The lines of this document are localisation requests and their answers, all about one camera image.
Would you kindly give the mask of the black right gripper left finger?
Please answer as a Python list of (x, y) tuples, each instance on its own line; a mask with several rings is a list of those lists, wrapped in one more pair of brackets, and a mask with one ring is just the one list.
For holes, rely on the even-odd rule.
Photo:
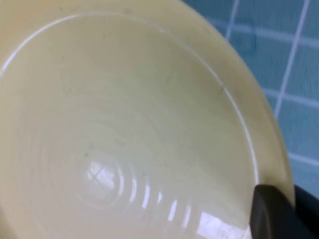
[(312, 239), (286, 196), (276, 187), (260, 184), (254, 188), (250, 215), (254, 239)]

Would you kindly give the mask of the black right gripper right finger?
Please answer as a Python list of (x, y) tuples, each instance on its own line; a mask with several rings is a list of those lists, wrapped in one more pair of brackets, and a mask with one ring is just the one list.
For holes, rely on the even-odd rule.
[(296, 213), (309, 231), (319, 238), (319, 199), (295, 185)]

